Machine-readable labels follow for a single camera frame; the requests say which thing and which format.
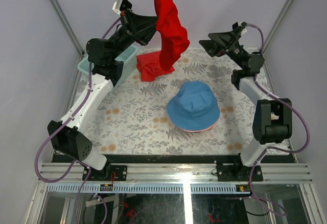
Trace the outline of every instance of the hat brim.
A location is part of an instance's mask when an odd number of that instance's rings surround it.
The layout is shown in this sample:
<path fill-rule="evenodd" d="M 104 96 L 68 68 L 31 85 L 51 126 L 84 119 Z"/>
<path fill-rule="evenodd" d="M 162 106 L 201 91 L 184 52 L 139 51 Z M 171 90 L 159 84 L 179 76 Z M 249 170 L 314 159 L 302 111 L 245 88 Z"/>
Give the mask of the hat brim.
<path fill-rule="evenodd" d="M 202 131 L 213 126 L 220 116 L 220 110 L 218 107 L 218 102 L 210 110 L 210 113 L 203 115 L 200 118 L 186 118 L 183 117 L 177 109 L 177 106 L 174 104 L 174 99 L 170 100 L 166 106 L 167 114 L 172 121 L 172 123 L 186 131 Z"/>

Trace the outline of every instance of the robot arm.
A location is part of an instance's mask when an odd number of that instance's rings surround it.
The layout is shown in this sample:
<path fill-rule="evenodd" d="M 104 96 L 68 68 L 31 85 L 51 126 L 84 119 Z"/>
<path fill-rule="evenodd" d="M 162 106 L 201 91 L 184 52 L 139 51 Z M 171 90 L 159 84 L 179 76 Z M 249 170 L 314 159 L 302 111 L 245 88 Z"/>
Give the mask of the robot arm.
<path fill-rule="evenodd" d="M 264 57 L 260 52 L 248 53 L 239 44 L 239 39 L 246 32 L 247 26 L 245 22 L 235 23 L 232 31 L 210 33 L 208 36 L 211 40 L 200 40 L 199 43 L 211 57 L 228 55 L 241 68 L 241 70 L 233 70 L 231 83 L 256 105 L 252 126 L 253 139 L 240 153 L 241 165 L 252 166 L 268 146 L 276 145 L 291 137 L 292 112 L 267 96 L 255 84 L 254 79 L 264 65 Z M 281 100 L 291 105 L 289 99 Z"/>
<path fill-rule="evenodd" d="M 116 59 L 133 42 L 147 45 L 156 32 L 157 16 L 140 16 L 131 10 L 127 0 L 118 0 L 114 11 L 119 13 L 121 27 L 109 39 L 91 39 L 86 45 L 88 60 L 94 64 L 91 87 L 87 86 L 73 107 L 59 122 L 51 121 L 48 132 L 54 133 L 64 121 L 72 120 L 51 140 L 55 150 L 84 162 L 105 177 L 110 173 L 110 162 L 99 154 L 84 136 L 87 124 L 103 98 L 113 89 L 123 71 L 123 62 Z M 82 106 L 73 117 L 76 109 Z"/>

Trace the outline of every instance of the cable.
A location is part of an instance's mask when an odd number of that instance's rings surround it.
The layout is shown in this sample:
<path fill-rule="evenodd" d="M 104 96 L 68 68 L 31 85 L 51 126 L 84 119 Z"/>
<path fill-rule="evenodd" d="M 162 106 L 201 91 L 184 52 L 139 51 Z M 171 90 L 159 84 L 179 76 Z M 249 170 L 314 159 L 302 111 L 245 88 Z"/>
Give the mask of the cable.
<path fill-rule="evenodd" d="M 117 220 L 114 222 L 114 224 L 116 224 L 117 221 L 121 218 L 124 209 L 125 209 L 125 206 L 123 206 L 123 208 L 122 208 L 121 212 L 119 213 L 119 215 L 118 215 L 118 217 L 117 217 Z"/>
<path fill-rule="evenodd" d="M 102 38 L 105 38 L 107 36 L 107 34 L 110 32 L 110 30 L 117 24 L 117 22 L 119 22 L 120 18 L 118 18 L 106 31 L 106 33 L 103 35 Z M 81 108 L 85 105 L 86 101 L 88 100 L 90 94 L 91 94 L 91 89 L 92 89 L 92 63 L 89 64 L 89 68 L 88 68 L 88 91 L 86 93 L 86 96 L 84 98 L 84 100 L 82 101 L 82 103 L 78 106 L 78 108 L 72 113 L 71 117 L 69 119 L 67 119 L 54 133 L 52 133 L 41 145 L 41 147 L 39 148 L 39 150 L 36 153 L 35 156 L 35 160 L 34 160 L 34 170 L 35 173 L 37 175 L 37 177 L 39 177 L 40 180 L 42 180 L 43 182 L 46 183 L 56 183 L 61 181 L 63 178 L 65 178 L 65 176 L 69 173 L 69 171 L 71 170 L 72 166 L 74 165 L 74 163 L 76 162 L 76 160 L 74 160 L 70 166 L 68 167 L 67 171 L 58 179 L 54 179 L 54 180 L 49 180 L 44 178 L 39 170 L 38 167 L 38 161 L 40 158 L 40 155 L 43 151 L 43 149 L 45 148 L 45 146 L 51 141 L 51 139 L 53 139 L 74 117 L 75 115 L 81 110 Z"/>
<path fill-rule="evenodd" d="M 274 96 L 273 94 L 271 94 L 270 92 L 268 92 L 267 90 L 265 90 L 259 83 L 258 81 L 256 80 L 256 77 L 254 77 L 254 83 L 255 85 L 263 92 L 265 93 L 267 96 L 273 98 L 274 100 L 278 101 L 279 103 L 283 104 L 284 106 L 286 106 L 288 109 L 290 109 L 292 112 L 294 112 L 296 114 L 296 116 L 301 120 L 303 126 L 305 127 L 305 130 L 306 130 L 306 134 L 307 134 L 307 139 L 306 139 L 306 142 L 305 144 L 303 145 L 303 147 L 301 147 L 300 149 L 298 150 L 285 150 L 285 149 L 281 149 L 281 148 L 278 148 L 278 147 L 274 147 L 274 146 L 269 146 L 268 149 L 275 149 L 275 150 L 279 150 L 279 151 L 282 151 L 284 153 L 289 153 L 289 154 L 296 154 L 296 153 L 300 153 L 302 151 L 304 151 L 309 143 L 310 143 L 310 138 L 311 138 L 311 135 L 310 135 L 310 129 L 309 129 L 309 126 L 308 124 L 306 123 L 305 119 L 302 117 L 302 115 L 295 109 L 293 108 L 292 106 L 288 105 L 287 103 L 285 103 L 284 101 L 282 101 L 281 99 L 279 99 L 278 97 Z"/>
<path fill-rule="evenodd" d="M 267 211 L 267 212 L 264 213 L 264 214 L 254 214 L 254 213 L 251 213 L 251 212 L 249 212 L 249 211 L 247 211 L 247 210 L 245 210 L 245 211 L 246 211 L 246 213 L 248 213 L 249 215 L 253 215 L 253 216 L 266 216 L 266 215 L 269 214 L 269 211 Z"/>
<path fill-rule="evenodd" d="M 263 33 L 262 33 L 262 30 L 254 25 L 254 24 L 249 24 L 247 23 L 247 26 L 249 27 L 252 27 L 252 28 L 255 28 L 257 29 L 259 32 L 260 32 L 260 36 L 261 36 L 261 49 L 260 49 L 260 53 L 262 53 L 263 51 L 263 47 L 264 47 L 264 36 L 263 36 Z M 253 164 L 253 167 L 251 169 L 251 172 L 250 172 L 250 176 L 249 176 L 249 185 L 250 185 L 250 188 L 251 188 L 251 191 L 252 191 L 252 194 L 254 195 L 254 198 L 256 198 L 257 200 L 259 200 L 259 198 L 257 197 L 256 193 L 254 192 L 253 190 L 253 185 L 252 185 L 252 176 L 253 176 L 253 172 L 254 172 L 254 168 L 256 167 L 256 165 L 258 164 L 258 162 L 260 162 L 260 160 L 264 157 L 265 153 L 267 152 L 267 149 L 275 149 L 275 150 L 278 150 L 278 151 L 281 151 L 281 152 L 284 152 L 284 153 L 290 153 L 290 154 L 295 154 L 295 153 L 300 153 L 302 151 L 304 151 L 309 143 L 310 143 L 310 130 L 309 130 L 309 126 L 308 124 L 306 123 L 306 121 L 304 120 L 304 118 L 301 116 L 301 114 L 295 109 L 293 108 L 292 106 L 288 105 L 287 103 L 285 103 L 284 101 L 282 101 L 281 99 L 279 99 L 278 97 L 274 96 L 273 94 L 271 94 L 269 91 L 267 91 L 265 88 L 263 88 L 259 83 L 258 81 L 256 80 L 256 76 L 254 76 L 254 83 L 255 85 L 258 87 L 259 90 L 261 90 L 264 94 L 266 94 L 267 96 L 269 96 L 270 98 L 273 98 L 274 100 L 278 101 L 279 103 L 283 104 L 284 106 L 286 106 L 287 108 L 289 108 L 292 112 L 294 112 L 296 114 L 296 116 L 301 120 L 305 130 L 306 130 L 306 134 L 307 134 L 307 139 L 306 139 L 306 142 L 305 144 L 303 145 L 303 147 L 301 147 L 300 149 L 298 150 L 285 150 L 285 149 L 282 149 L 282 148 L 278 148 L 278 147 L 275 147 L 275 146 L 269 146 L 267 147 L 262 153 L 261 155 L 257 158 L 257 160 L 255 161 L 255 163 Z M 283 211 L 284 211 L 284 214 L 280 214 L 278 212 L 275 212 L 271 209 L 269 209 L 268 207 L 266 207 L 264 204 L 262 204 L 260 201 L 258 201 L 260 203 L 260 205 L 262 205 L 264 207 L 264 209 L 266 209 L 267 211 L 277 215 L 277 216 L 286 216 L 287 215 L 287 212 L 286 210 L 281 206 L 279 205 L 278 203 L 275 203 L 275 202 L 272 202 L 271 200 L 265 200 L 265 201 L 269 201 L 271 203 L 273 203 L 274 205 L 277 205 L 279 206 Z"/>
<path fill-rule="evenodd" d="M 109 34 L 110 30 L 113 28 L 113 26 L 115 26 L 119 22 L 119 20 L 120 20 L 120 18 L 118 18 L 116 21 L 114 21 L 114 23 L 108 28 L 108 30 L 102 36 L 103 39 Z"/>
<path fill-rule="evenodd" d="M 101 224 L 104 224 L 104 222 L 105 222 L 106 219 L 107 219 L 107 215 L 108 215 L 107 204 L 106 204 L 106 202 L 104 202 L 104 199 L 103 199 L 103 198 L 101 198 L 101 197 L 98 196 L 98 195 L 97 195 L 97 197 L 101 200 L 101 202 L 102 202 L 103 205 L 104 205 L 104 218 L 103 218 L 103 220 L 102 220 L 102 222 L 101 222 Z"/>
<path fill-rule="evenodd" d="M 76 218 L 77 202 L 78 202 L 78 200 L 79 200 L 79 197 L 80 197 L 80 193 L 81 193 L 81 191 L 82 191 L 82 188 L 83 188 L 83 186 L 85 185 L 85 183 L 86 183 L 86 181 L 88 180 L 88 178 L 90 177 L 90 175 L 91 175 L 91 167 L 88 168 L 87 175 L 86 175 L 86 177 L 85 177 L 83 183 L 81 184 L 81 186 L 78 188 L 78 191 L 77 191 L 77 194 L 76 194 L 76 198 L 75 198 L 75 202 L 74 202 L 74 210 L 73 210 L 73 216 L 74 216 L 74 218 L 75 218 L 75 222 L 74 222 L 75 224 L 78 224 L 78 221 L 77 221 L 77 218 Z"/>
<path fill-rule="evenodd" d="M 214 172 L 214 170 L 217 170 L 216 168 L 214 168 L 212 171 L 211 171 L 211 174 L 213 175 L 213 176 L 217 176 L 217 173 L 216 174 L 214 174 L 213 172 Z"/>
<path fill-rule="evenodd" d="M 114 179 L 116 178 L 116 172 L 112 172 L 111 173 L 111 184 L 112 184 L 112 190 L 113 190 L 113 183 L 114 183 Z"/>
<path fill-rule="evenodd" d="M 254 24 L 247 23 L 246 25 L 249 26 L 249 27 L 251 27 L 251 28 L 257 29 L 260 32 L 260 36 L 261 36 L 261 49 L 259 51 L 262 54 L 262 52 L 264 50 L 264 43 L 265 43 L 264 42 L 264 34 L 263 34 L 262 30 L 257 25 L 254 25 Z"/>

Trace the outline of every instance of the light blue container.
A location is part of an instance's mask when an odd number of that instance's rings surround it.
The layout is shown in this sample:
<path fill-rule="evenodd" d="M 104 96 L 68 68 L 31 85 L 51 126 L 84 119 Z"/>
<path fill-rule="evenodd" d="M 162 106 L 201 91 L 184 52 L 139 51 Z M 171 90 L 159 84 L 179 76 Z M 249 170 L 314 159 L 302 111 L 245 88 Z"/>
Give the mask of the light blue container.
<path fill-rule="evenodd" d="M 116 57 L 116 61 L 123 62 L 123 73 L 121 78 L 118 80 L 115 87 L 112 89 L 111 92 L 114 92 L 122 82 L 124 82 L 127 77 L 136 69 L 136 53 L 138 51 L 138 48 L 135 45 L 131 45 L 128 47 L 123 53 L 121 53 L 119 56 Z M 89 67 L 89 61 L 88 56 L 84 57 L 82 61 L 77 65 L 77 68 L 80 72 L 83 74 L 86 74 L 88 76 L 88 67 Z"/>

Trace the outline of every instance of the glass panel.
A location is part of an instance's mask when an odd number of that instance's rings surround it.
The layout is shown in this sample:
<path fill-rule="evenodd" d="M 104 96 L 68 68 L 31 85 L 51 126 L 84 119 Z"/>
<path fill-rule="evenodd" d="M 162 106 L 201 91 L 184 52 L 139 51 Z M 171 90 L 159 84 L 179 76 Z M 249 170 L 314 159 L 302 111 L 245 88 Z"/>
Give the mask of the glass panel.
<path fill-rule="evenodd" d="M 242 223 L 242 224 L 309 224 L 296 185 L 255 186 L 258 197 L 277 202 L 286 209 L 287 216 L 271 214 L 257 200 L 233 200 L 230 194 L 192 194 L 194 224 Z M 261 201 L 275 212 L 283 213 L 276 205 Z"/>
<path fill-rule="evenodd" d="M 100 194 L 100 196 L 107 201 L 108 214 L 105 223 L 185 223 L 183 194 Z M 75 197 L 75 193 L 52 192 L 47 206 L 43 209 L 40 223 L 74 224 Z M 69 202 L 68 208 L 64 208 L 65 202 Z M 104 205 L 94 198 L 94 194 L 80 195 L 77 208 L 79 224 L 98 224 L 102 222 L 104 216 Z"/>

